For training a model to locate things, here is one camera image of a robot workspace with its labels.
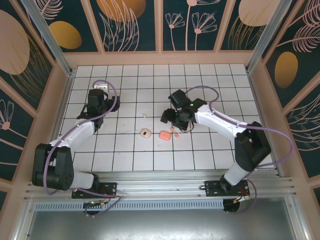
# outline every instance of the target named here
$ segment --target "metal frame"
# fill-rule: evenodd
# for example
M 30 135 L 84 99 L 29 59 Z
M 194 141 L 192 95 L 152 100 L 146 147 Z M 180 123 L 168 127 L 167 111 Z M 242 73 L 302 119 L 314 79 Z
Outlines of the metal frame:
M 47 43 L 48 47 L 50 48 L 52 54 L 55 56 L 56 60 L 60 64 L 62 70 L 65 72 L 65 74 L 70 75 L 71 74 L 71 67 L 69 66 L 64 53 L 62 52 L 60 46 L 58 45 L 54 35 L 49 29 L 49 26 L 45 19 L 42 17 L 40 11 L 38 10 L 38 7 L 36 5 L 35 1 L 30 0 L 21 0 L 21 3 L 23 4 L 25 10 L 31 17 L 34 25 L 38 29 L 38 31 L 41 33 L 41 36 Z
M 204 181 L 219 180 L 224 172 L 223 170 L 193 170 L 97 172 L 97 174 L 101 182 L 118 183 L 117 194 L 123 196 L 123 203 L 140 203 L 142 201 L 172 203 L 176 201 L 206 202 L 226 199 L 227 197 L 206 197 L 205 191 L 199 189 Z M 289 199 L 296 194 L 291 178 L 279 177 L 276 169 L 257 170 L 251 174 L 250 179 L 256 185 L 259 198 L 283 197 Z M 42 187 L 33 186 L 30 183 L 25 193 L 20 225 L 17 226 L 12 240 L 28 238 L 37 204 L 65 203 L 72 205 L 83 202 L 82 199 L 72 199 L 71 193 L 71 190 L 59 191 L 53 196 L 47 196 Z
M 298 198 L 296 196 L 288 196 L 284 198 L 284 201 L 296 239 L 311 240 L 312 238 L 300 208 Z
M 63 86 L 63 90 L 62 90 L 62 97 L 60 99 L 60 102 L 58 104 L 57 107 L 57 112 L 55 114 L 54 117 L 54 125 L 51 129 L 51 133 L 49 135 L 49 139 L 48 142 L 51 142 L 55 139 L 57 139 L 57 136 L 59 135 L 59 131 L 60 131 L 60 126 L 62 125 L 63 122 L 63 118 L 64 118 L 64 114 L 66 112 L 66 108 L 67 108 L 67 102 L 68 102 L 68 98 L 69 98 L 69 94 L 71 93 L 71 89 L 75 80 L 75 74 L 76 74 L 76 70 L 73 69 L 71 72 L 71 75 L 67 76 L 67 79 L 64 83 Z
M 292 0 L 281 0 L 278 2 L 269 22 L 264 28 L 257 44 L 254 47 L 253 53 L 247 64 L 247 72 L 250 74 L 258 64 L 262 54 L 267 48 L 270 40 L 273 38 L 275 32 L 281 24 L 282 18 L 288 11 Z

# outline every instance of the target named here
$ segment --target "black grid line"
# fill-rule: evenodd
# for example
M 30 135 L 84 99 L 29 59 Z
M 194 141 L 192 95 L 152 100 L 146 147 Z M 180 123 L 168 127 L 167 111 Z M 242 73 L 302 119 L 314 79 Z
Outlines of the black grid line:
M 181 65 L 183 65 L 183 69 L 184 69 L 184 71 L 186 71 L 186 66 L 184 65 L 184 64 L 181 64 Z M 220 86 L 220 83 L 219 83 L 219 81 L 218 81 L 218 79 L 217 79 L 217 86 L 215 87 L 215 88 L 219 88 L 219 93 L 220 93 L 220 95 L 221 95 L 221 91 L 222 91 L 222 89 L 225 89 L 225 88 L 232 88 L 232 89 L 235 89 L 235 91 L 236 91 L 236 95 L 237 95 L 237 100 L 222 100 L 222 98 L 221 99 L 219 99 L 219 101 L 216 101 L 217 103 L 220 103 L 221 104 L 221 108 L 222 108 L 222 111 L 223 111 L 223 113 L 225 113 L 225 106 L 224 106 L 224 102 L 238 102 L 238 104 L 239 104 L 239 107 L 240 107 L 240 110 L 241 111 L 239 111 L 239 114 L 235 114 L 235 117 L 237 117 L 237 116 L 239 116 L 240 117 L 240 115 L 241 115 L 241 118 L 242 119 L 244 119 L 244 115 L 243 115 L 243 111 L 242 111 L 242 108 L 241 108 L 241 105 L 240 105 L 240 100 L 239 100 L 239 96 L 238 96 L 238 92 L 237 92 L 237 89 L 242 89 L 242 88 L 250 88 L 250 87 L 248 87 L 248 86 L 242 86 L 242 87 L 236 87 L 236 85 L 235 85 L 235 79 L 234 79 L 234 75 L 241 75 L 241 76 L 246 76 L 246 75 L 244 75 L 244 74 L 232 74 L 232 72 L 231 72 L 231 74 L 226 74 L 226 75 L 222 75 L 222 74 L 219 74 L 219 75 L 217 75 L 217 74 L 203 74 L 202 73 L 202 71 L 201 71 L 201 68 L 200 68 L 200 65 L 199 64 L 194 64 L 195 66 L 198 66 L 199 67 L 199 72 L 200 72 L 200 74 L 198 75 L 170 75 L 170 68 L 168 67 L 168 71 L 169 71 L 169 74 L 164 74 L 164 75 L 157 75 L 157 76 L 155 76 L 155 66 L 153 65 L 152 66 L 152 70 L 153 70 L 153 75 L 150 75 L 150 76 L 143 76 L 143 77 L 150 77 L 150 81 L 151 81 L 151 78 L 152 78 L 152 83 L 153 83 L 153 88 L 151 88 L 151 87 L 143 87 L 143 86 L 141 86 L 141 87 L 138 87 L 139 86 L 139 76 L 128 76 L 128 77 L 133 77 L 133 78 L 136 78 L 136 83 L 137 83 L 137 86 L 135 87 L 135 88 L 123 88 L 123 77 L 127 77 L 127 76 L 123 76 L 123 74 L 124 74 L 124 67 L 122 66 L 122 73 L 121 73 L 121 76 L 120 76 L 120 72 L 118 73 L 119 74 L 119 76 L 115 76 L 115 77 L 113 77 L 113 76 L 108 76 L 108 77 L 103 77 L 103 76 L 101 76 L 101 77 L 98 77 L 98 76 L 95 76 L 95 77 L 93 77 L 92 76 L 92 73 L 93 73 L 93 68 L 91 68 L 91 74 L 90 74 L 90 77 L 88 77 L 88 76 L 84 76 L 84 77 L 77 77 L 77 78 L 87 78 L 88 79 L 88 81 L 89 81 L 89 83 L 88 83 L 88 86 L 87 86 L 87 89 L 73 89 L 73 87 L 74 87 L 74 85 L 75 85 L 75 83 L 73 83 L 73 85 L 72 85 L 72 90 L 70 91 L 70 93 L 69 93 L 69 98 L 68 98 L 68 103 L 67 103 L 67 108 L 66 108 L 66 111 L 65 111 L 65 113 L 64 113 L 64 118 L 63 118 L 63 124 L 62 124 L 62 127 L 63 127 L 63 125 L 66 123 L 66 119 L 73 119 L 73 120 L 76 120 L 76 112 L 75 112 L 75 110 L 71 110 L 71 112 L 69 112 L 69 116 L 70 116 L 70 113 L 73 113 L 74 114 L 74 116 L 72 116 L 72 117 L 68 117 L 68 118 L 66 118 L 66 114 L 67 114 L 67 110 L 68 110 L 68 107 L 71 107 L 70 109 L 72 109 L 73 107 L 72 106 L 69 106 L 69 105 L 74 105 L 74 107 L 77 107 L 77 108 L 80 108 L 79 106 L 76 106 L 76 105 L 83 105 L 83 103 L 70 103 L 70 94 L 71 94 L 71 92 L 72 91 L 85 91 L 85 90 L 87 90 L 87 91 L 89 91 L 89 88 L 90 88 L 90 82 L 92 82 L 93 81 L 93 79 L 99 79 L 99 78 L 106 78 L 107 80 L 108 80 L 108 78 L 110 78 L 109 80 L 110 80 L 110 82 L 111 83 L 115 83 L 116 84 L 116 90 L 117 90 L 117 92 L 120 92 L 121 93 L 121 91 L 122 90 L 132 90 L 132 91 L 135 91 L 136 92 L 136 96 L 135 96 L 135 102 L 133 102 L 133 101 L 126 101 L 126 102 L 121 102 L 121 103 L 123 103 L 123 104 L 135 104 L 135 116 L 126 116 L 126 117 L 119 117 L 119 111 L 117 112 L 117 113 L 114 113 L 114 115 L 112 115 L 112 116 L 107 116 L 107 117 L 105 117 L 105 119 L 115 119 L 115 118 L 117 118 L 117 120 L 115 120 L 115 122 L 116 122 L 116 126 L 115 126 L 115 131 L 116 131 L 116 133 L 115 134 L 113 134 L 113 133 L 99 133 L 99 131 L 97 132 L 97 136 L 96 136 L 96 139 L 95 139 L 95 146 L 94 146 L 94 152 L 93 152 L 93 160 L 92 160 L 92 165 L 91 165 L 91 170 L 93 169 L 93 164 L 94 164 L 94 157 L 95 157 L 95 152 L 96 152 L 96 149 L 97 149 L 97 141 L 98 141 L 98 135 L 115 135 L 115 137 L 114 137 L 114 146 L 113 146 L 113 151 L 111 151 L 111 149 L 110 149 L 110 151 L 97 151 L 97 153 L 113 153 L 113 157 L 112 157 L 112 170 L 113 170 L 113 168 L 114 168 L 114 160 L 115 160 L 115 153 L 132 153 L 132 156 L 133 156 L 133 158 L 132 158 L 132 170 L 134 171 L 135 170 L 135 167 L 134 167 L 134 165 L 135 165 L 135 153 L 137 152 L 153 152 L 153 155 L 152 155 L 152 157 L 153 157 L 153 159 L 152 159 L 152 170 L 155 170 L 155 152 L 171 152 L 172 153 L 172 159 L 173 159 L 173 169 L 175 170 L 175 168 L 176 168 L 176 164 L 175 164 L 175 155 L 174 155 L 174 152 L 192 152 L 192 156 L 193 156 L 193 169 L 196 169 L 195 168 L 195 153 L 194 153 L 194 151 L 211 151 L 212 152 L 212 157 L 213 157 L 213 164 L 214 164 L 214 168 L 216 169 L 216 159 L 215 159 L 215 156 L 214 156 L 214 152 L 215 151 L 231 151 L 231 154 L 232 154 L 232 156 L 233 156 L 233 161 L 235 160 L 235 157 L 234 157 L 234 149 L 232 148 L 232 147 L 230 147 L 230 149 L 215 149 L 215 150 L 213 150 L 213 143 L 212 143 L 212 136 L 211 136 L 211 133 L 216 133 L 216 131 L 211 131 L 212 129 L 210 128 L 208 128 L 208 131 L 207 130 L 205 130 L 205 131 L 201 131 L 201 130 L 199 130 L 199 131 L 197 131 L 197 130 L 193 130 L 193 131 L 191 131 L 191 135 L 190 135 L 190 137 L 191 137 L 191 148 L 192 149 L 190 149 L 190 150 L 175 150 L 175 144 L 174 144 L 174 136 L 172 136 L 172 138 L 171 138 L 171 143 L 169 143 L 170 145 L 172 144 L 172 150 L 159 150 L 159 149 L 157 149 L 156 150 L 156 148 L 155 148 L 155 134 L 159 134 L 159 132 L 161 131 L 161 129 L 158 129 L 157 131 L 155 130 L 155 126 L 156 126 L 156 122 L 155 122 L 155 104 L 156 103 L 167 103 L 167 102 L 169 102 L 169 101 L 155 101 L 155 91 L 156 90 L 169 90 L 169 92 L 170 92 L 170 94 L 172 94 L 173 92 L 175 92 L 176 90 L 178 90 L 178 89 L 182 89 L 182 90 L 185 90 L 185 89 L 187 89 L 187 77 L 188 76 L 191 76 L 191 77 L 195 77 L 195 78 L 200 78 L 201 79 L 201 84 L 203 84 L 204 82 L 204 80 L 203 80 L 203 77 L 206 77 L 207 78 L 207 80 L 210 82 L 210 78 L 208 78 L 208 76 L 212 76 L 213 78 L 216 78 L 217 76 L 232 76 L 232 80 L 233 80 L 233 86 L 231 87 L 231 86 L 226 86 L 226 87 L 221 87 Z M 169 78 L 169 86 L 167 86 L 167 87 L 155 87 L 155 80 L 157 80 L 157 79 L 155 79 L 155 77 L 168 77 Z M 181 85 L 181 87 L 183 86 L 183 84 L 185 84 L 185 87 L 182 87 L 182 88 L 177 88 L 177 87 L 179 87 L 179 85 L 175 85 L 175 87 L 172 87 L 172 81 L 174 81 L 175 79 L 175 77 L 180 77 L 180 80 L 181 80 L 181 83 L 182 83 L 182 85 Z M 143 100 L 141 100 L 141 101 L 139 101 L 138 102 L 138 90 L 151 90 L 152 89 L 152 93 L 153 93 L 153 99 L 152 99 L 152 101 L 143 101 Z M 204 89 L 202 89 L 202 93 L 203 93 L 203 96 L 205 97 L 205 90 Z M 241 102 L 255 102 L 254 100 L 242 100 Z M 140 150 L 138 150 L 138 151 L 135 151 L 135 148 L 136 148 L 136 145 L 138 144 L 138 142 L 136 142 L 136 136 L 137 136 L 137 134 L 140 134 L 140 133 L 138 133 L 137 132 L 137 128 L 136 128 L 136 124 L 137 124 L 137 121 L 138 121 L 138 119 L 142 119 L 143 118 L 143 116 L 137 116 L 137 111 L 138 111 L 138 105 L 137 105 L 137 103 L 144 103 L 144 104 L 152 104 L 152 107 L 153 107 L 153 109 L 152 109 L 152 113 L 153 113 L 153 115 L 152 116 L 147 116 L 147 118 L 148 119 L 150 119 L 150 118 L 152 118 L 152 122 L 151 121 L 149 121 L 149 123 L 150 123 L 150 127 L 152 126 L 153 127 L 153 131 L 152 131 L 152 137 L 150 138 L 150 140 L 152 141 L 152 148 L 151 148 L 151 146 L 150 146 L 150 148 L 148 149 L 148 150 L 144 150 L 144 151 L 140 151 Z M 252 114 L 252 115 L 245 115 L 245 116 L 259 116 L 259 115 L 257 115 L 257 114 Z M 134 132 L 132 133 L 117 133 L 117 131 L 118 131 L 118 123 L 119 123 L 119 119 L 132 119 L 132 118 L 134 118 Z M 207 146 L 206 148 L 209 148 L 209 149 L 203 149 L 203 150 L 195 150 L 194 149 L 194 143 L 193 143 L 193 141 L 194 141 L 194 136 L 193 136 L 193 134 L 195 134 L 195 133 L 199 133 L 199 134 L 209 134 L 209 137 L 210 137 L 210 143 L 211 143 L 211 146 Z M 123 151 L 123 150 L 121 150 L 121 151 L 115 151 L 116 150 L 116 141 L 117 141 L 117 135 L 128 135 L 128 136 L 132 136 L 133 135 L 133 150 L 127 150 L 127 151 Z
M 171 95 L 171 79 L 169 77 L 169 94 Z M 171 137 L 171 141 L 172 141 L 172 161 L 173 161 L 173 170 L 175 170 L 175 154 L 174 154 L 174 150 L 175 150 L 175 145 L 174 145 L 174 136 Z
M 204 88 L 202 88 L 202 92 L 203 92 L 203 97 L 205 97 L 205 89 Z M 211 143 L 213 165 L 214 165 L 214 169 L 216 169 L 216 161 L 215 161 L 215 155 L 214 155 L 214 148 L 212 147 L 213 144 L 212 144 L 212 138 L 211 138 L 210 130 L 209 130 L 209 137 L 210 137 L 210 143 Z M 195 158 L 194 157 L 193 157 L 193 161 L 194 161 L 194 169 L 196 169 L 196 162 L 195 162 Z
M 202 151 L 214 151 L 214 152 L 219 152 L 219 151 L 231 151 L 231 150 L 234 150 L 234 149 L 215 149 L 215 150 L 212 150 L 212 149 L 199 149 L 199 150 L 194 150 L 194 152 L 202 152 Z M 152 153 L 152 152 L 159 152 L 159 153 L 162 153 L 162 152 L 192 152 L 193 150 L 155 150 L 155 151 L 151 151 L 151 150 L 146 150 L 146 151 L 135 151 L 135 153 Z M 94 153 L 93 151 L 77 151 L 75 152 L 77 154 L 92 154 Z M 132 151 L 96 151 L 95 153 L 132 153 Z
M 183 65 L 183 69 L 184 69 L 184 72 L 186 72 L 186 65 L 185 64 Z M 188 89 L 188 87 L 187 87 L 187 77 L 186 76 L 184 76 L 184 80 L 185 80 L 185 87 Z M 194 142 L 193 142 L 193 139 L 192 139 L 192 131 L 191 131 L 191 123 L 190 122 L 189 122 L 189 125 L 190 125 L 189 126 L 190 127 L 190 133 L 189 134 L 190 134 L 190 137 L 191 137 L 191 147 L 192 147 L 193 169 L 195 170 L 196 169 L 196 162 L 195 162 Z
M 74 76 L 76 76 L 77 71 L 78 71 L 78 67 L 77 67 L 76 70 L 75 70 Z M 60 135 L 63 134 L 63 133 L 62 133 L 62 128 L 63 128 L 64 123 L 65 123 L 66 114 L 67 114 L 67 110 L 68 110 L 68 104 L 69 104 L 69 100 L 70 100 L 70 95 L 71 95 L 72 89 L 74 88 L 74 84 L 75 84 L 75 80 L 73 80 L 72 87 L 71 87 L 71 90 L 70 90 L 70 92 L 69 92 L 68 101 L 67 101 L 66 107 L 65 107 L 65 112 L 64 112 L 64 114 L 63 114 L 63 120 L 62 120 L 62 124 L 61 124 L 61 129 L 60 129 L 60 132 L 59 132 Z
M 138 102 L 138 81 L 139 78 L 136 78 L 136 92 L 135 92 L 135 112 L 134 112 L 134 134 L 133 134 L 133 151 L 132 151 L 132 171 L 134 170 L 135 164 L 135 143 L 136 143 L 136 123 L 137 123 L 137 102 Z
M 246 74 L 232 74 L 234 76 L 247 76 Z M 184 76 L 201 76 L 201 75 L 143 75 L 143 76 L 138 76 L 138 75 L 132 75 L 132 76 L 76 76 L 75 78 L 80 79 L 80 78 L 121 78 L 121 77 L 184 77 Z M 231 76 L 231 74 L 204 74 L 202 76 Z
M 153 75 L 155 75 L 155 65 L 153 65 Z M 153 115 L 152 115 L 152 171 L 155 170 L 155 77 L 152 78 L 152 84 L 153 84 Z
M 114 135 L 114 146 L 113 146 L 113 157 L 112 157 L 112 167 L 111 167 L 111 171 L 114 170 L 114 161 L 115 161 L 115 150 L 116 150 L 116 141 L 117 141 L 117 127 L 118 127 L 118 117 L 119 117 L 119 109 L 117 110 L 117 118 L 116 118 L 116 123 L 115 123 L 115 135 Z
M 88 90 L 86 92 L 86 97 L 85 97 L 85 103 L 87 102 L 87 98 L 88 98 L 88 93 L 89 93 L 89 88 L 90 88 L 90 79 L 91 79 L 91 76 L 92 76 L 93 69 L 94 69 L 94 67 L 92 66 L 91 74 L 90 74 L 90 78 L 89 78 Z M 93 158 L 92 158 L 92 164 L 91 164 L 91 171 L 92 171 L 92 169 L 94 167 L 94 162 L 95 162 L 95 153 L 96 153 L 96 147 L 97 147 L 98 132 L 99 132 L 99 130 L 97 130 L 97 132 L 96 132 L 97 134 L 95 136 L 95 144 L 94 144 L 94 152 L 93 152 Z

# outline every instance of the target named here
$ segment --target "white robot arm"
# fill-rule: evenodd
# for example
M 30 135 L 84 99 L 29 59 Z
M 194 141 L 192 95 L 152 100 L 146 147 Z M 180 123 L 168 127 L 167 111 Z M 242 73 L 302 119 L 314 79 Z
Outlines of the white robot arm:
M 51 163 L 55 160 L 55 165 L 48 166 L 47 187 L 63 191 L 70 188 L 90 189 L 92 192 L 97 191 L 96 188 L 99 186 L 99 178 L 97 175 L 74 171 L 71 149 L 73 151 L 78 149 L 78 147 L 103 124 L 103 117 L 96 120 L 91 119 L 103 115 L 115 103 L 115 97 L 112 97 L 112 99 L 108 98 L 107 90 L 108 86 L 106 84 L 99 84 L 95 89 L 89 91 L 88 104 L 84 105 L 80 115 L 72 126 L 77 126 L 77 128 L 72 131 L 67 131 L 64 140 L 61 140 L 62 138 L 59 137 L 49 144 L 41 143 L 36 147 L 32 170 L 33 185 L 43 187 L 44 168 L 48 153 L 57 142 L 61 141 L 50 159 Z M 119 107 L 120 97 L 118 96 L 112 112 L 118 110 Z
M 207 102 L 197 98 L 191 101 L 186 94 L 177 90 L 169 96 L 175 109 L 169 108 L 162 114 L 163 123 L 172 124 L 181 130 L 187 130 L 189 122 L 201 124 L 216 130 L 234 142 L 235 163 L 221 177 L 221 188 L 226 192 L 236 186 L 250 174 L 271 152 L 263 130 L 247 129 L 245 126 L 261 127 L 257 122 L 248 124 L 235 120 L 213 109 Z

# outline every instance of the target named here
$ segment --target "orange object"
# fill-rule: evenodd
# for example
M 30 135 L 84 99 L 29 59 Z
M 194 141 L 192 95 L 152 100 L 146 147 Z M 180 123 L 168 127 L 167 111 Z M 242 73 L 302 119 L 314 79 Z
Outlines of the orange object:
M 169 141 L 171 139 L 171 133 L 167 131 L 161 131 L 159 134 L 159 138 Z

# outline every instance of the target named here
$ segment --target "purple cable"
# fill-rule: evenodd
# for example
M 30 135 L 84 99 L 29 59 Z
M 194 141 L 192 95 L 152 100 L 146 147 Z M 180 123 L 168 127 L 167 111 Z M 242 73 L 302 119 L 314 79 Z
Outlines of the purple cable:
M 203 88 L 205 88 L 205 89 L 211 89 L 211 90 L 213 90 L 213 91 L 216 93 L 216 98 L 213 99 L 211 102 L 215 102 L 215 101 L 218 100 L 218 98 L 219 98 L 219 93 L 218 93 L 217 90 L 215 90 L 215 89 L 214 89 L 213 87 L 211 87 L 211 86 L 206 86 L 206 85 L 194 86 L 194 87 L 188 89 L 185 93 L 187 94 L 188 92 L 190 92 L 190 91 L 193 90 L 193 89 L 203 89 Z
M 238 212 L 233 212 L 234 215 L 238 215 L 238 214 L 246 214 L 247 212 L 249 212 L 255 205 L 256 205 L 256 202 L 257 202 L 257 199 L 258 199 L 258 192 L 257 192 L 257 188 L 256 186 L 254 185 L 254 183 L 250 180 L 250 179 L 246 179 L 249 183 L 251 183 L 253 189 L 254 189 L 254 201 L 252 203 L 252 205 L 246 209 L 246 210 L 243 210 L 243 211 L 238 211 Z
M 95 196 L 98 196 L 98 197 L 103 197 L 103 198 L 118 198 L 114 203 L 112 203 L 107 209 L 103 210 L 103 211 L 100 211 L 98 212 L 97 214 L 95 215 L 89 215 L 87 210 L 88 208 L 90 208 L 91 206 L 88 205 L 85 209 L 84 209 L 84 212 L 85 214 L 89 217 L 91 216 L 92 218 L 94 217 L 98 217 L 106 212 L 108 212 L 111 208 L 114 207 L 114 205 L 116 205 L 122 198 L 122 196 L 119 196 L 119 195 L 106 195 L 106 194 L 99 194 L 99 193 L 95 193 L 95 192 L 91 192 L 91 191 L 88 191 L 88 190 L 85 190 L 85 189 L 82 189 L 82 188 L 78 188 L 77 189 L 78 191 L 81 191 L 81 192 L 84 192 L 84 193 L 87 193 L 87 194 L 91 194 L 91 195 L 95 195 Z
M 50 159 L 51 159 L 51 156 L 53 154 L 53 152 L 55 151 L 55 149 L 58 147 L 58 145 L 60 143 L 63 142 L 63 140 L 66 138 L 66 136 L 68 136 L 70 133 L 72 133 L 76 128 L 78 128 L 78 126 L 80 125 L 83 125 L 85 123 L 88 123 L 90 121 L 94 121 L 94 120 L 97 120 L 97 119 L 100 119 L 100 118 L 103 118 L 105 115 L 107 115 L 108 113 L 110 113 L 112 111 L 112 109 L 114 109 L 114 107 L 116 106 L 117 104 L 117 99 L 118 99 L 118 96 L 117 96 L 117 91 L 115 89 L 115 87 L 108 81 L 106 80 L 97 80 L 95 81 L 93 84 L 92 84 L 92 87 L 94 88 L 95 87 L 95 84 L 98 83 L 98 82 L 104 82 L 104 83 L 107 83 L 108 85 L 110 85 L 110 87 L 113 89 L 114 91 L 114 102 L 113 102 L 113 105 L 111 106 L 111 108 L 105 112 L 104 114 L 100 115 L 100 116 L 96 116 L 96 117 L 93 117 L 91 119 L 88 119 L 88 120 L 84 120 L 82 122 L 80 122 L 78 125 L 75 125 L 74 127 L 72 127 L 69 131 L 67 131 L 62 137 L 61 139 L 53 146 L 53 148 L 50 150 L 49 154 L 48 154 L 48 157 L 46 158 L 46 161 L 45 161 L 45 164 L 44 164 L 44 170 L 43 170 L 43 187 L 44 187 L 44 190 L 46 192 L 47 195 L 49 196 L 52 196 L 53 194 L 55 194 L 56 192 L 58 192 L 59 190 L 55 190 L 53 192 L 49 192 L 49 189 L 48 189 L 48 186 L 47 186 L 47 173 L 48 173 L 48 166 L 49 166 L 49 162 L 50 162 Z
M 257 168 L 262 168 L 262 167 L 265 167 L 265 166 L 270 166 L 270 165 L 273 165 L 273 164 L 281 164 L 283 162 L 285 162 L 286 160 L 288 160 L 292 153 L 294 152 L 294 141 L 287 135 L 285 134 L 284 132 L 282 131 L 279 131 L 279 130 L 276 130 L 276 129 L 272 129 L 272 128 L 268 128 L 268 127 L 261 127 L 261 126 L 248 126 L 248 125 L 242 125 L 242 124 L 238 124 L 234 121 L 231 121 L 223 116 L 221 116 L 219 113 L 215 112 L 214 109 L 212 108 L 211 104 L 213 103 L 214 101 L 211 101 L 209 103 L 209 108 L 210 108 L 210 111 L 216 115 L 217 117 L 221 118 L 222 120 L 232 124 L 232 125 L 235 125 L 235 126 L 238 126 L 238 127 L 241 127 L 241 128 L 244 128 L 244 129 L 252 129 L 252 130 L 263 130 L 263 131 L 270 131 L 270 132 L 274 132 L 274 133 L 277 133 L 277 134 L 280 134 L 282 136 L 284 136 L 286 139 L 288 139 L 288 141 L 290 142 L 290 151 L 289 153 L 287 154 L 287 156 L 285 156 L 284 158 L 282 158 L 281 160 L 279 161 L 275 161 L 275 162 L 272 162 L 272 163 L 265 163 L 265 164 L 262 164 L 262 165 L 259 165 Z

